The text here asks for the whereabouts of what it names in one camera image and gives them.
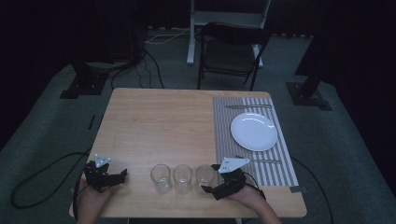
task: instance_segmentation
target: chair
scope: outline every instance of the chair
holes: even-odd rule
[[[217,73],[244,77],[244,84],[253,74],[250,91],[253,91],[260,58],[270,35],[258,27],[210,22],[201,31],[201,55],[198,72],[198,87],[204,73]],[[252,45],[261,46],[254,56]]]

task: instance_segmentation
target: small white object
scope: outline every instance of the small white object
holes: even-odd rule
[[[99,168],[99,167],[105,165],[106,163],[109,163],[110,161],[111,161],[110,158],[103,158],[103,157],[100,157],[98,154],[95,154],[96,168]]]
[[[250,159],[224,158],[219,168],[219,173],[230,173],[246,164],[250,163]]]
[[[274,123],[261,114],[243,113],[236,116],[231,123],[233,139],[251,151],[265,151],[277,141]]]

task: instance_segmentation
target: white plate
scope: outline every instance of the white plate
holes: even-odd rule
[[[265,151],[274,146],[277,131],[274,123],[263,115],[243,113],[231,123],[233,139],[246,149]]]

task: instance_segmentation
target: striped placemat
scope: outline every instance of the striped placemat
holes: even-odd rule
[[[230,109],[226,105],[272,105],[272,108],[251,107],[248,109]],[[253,175],[260,186],[298,186],[297,177],[291,163],[288,148],[277,120],[271,99],[264,98],[230,98],[214,97],[213,108],[216,133],[216,159],[221,164],[223,158],[235,158],[239,155],[254,160],[280,160],[281,164],[268,162],[251,162],[242,169]],[[263,152],[247,150],[239,146],[231,135],[231,122],[242,113],[253,112],[271,120],[277,130],[276,144]]]

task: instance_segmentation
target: glass cup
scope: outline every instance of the glass cup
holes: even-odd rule
[[[185,194],[191,189],[192,169],[185,164],[177,166],[173,171],[175,181],[175,190],[178,193]]]
[[[201,186],[212,187],[216,172],[210,165],[201,165],[197,168],[195,173],[197,176],[197,191],[205,193]]]
[[[171,169],[165,164],[158,164],[151,169],[151,179],[159,193],[166,193],[172,188]]]

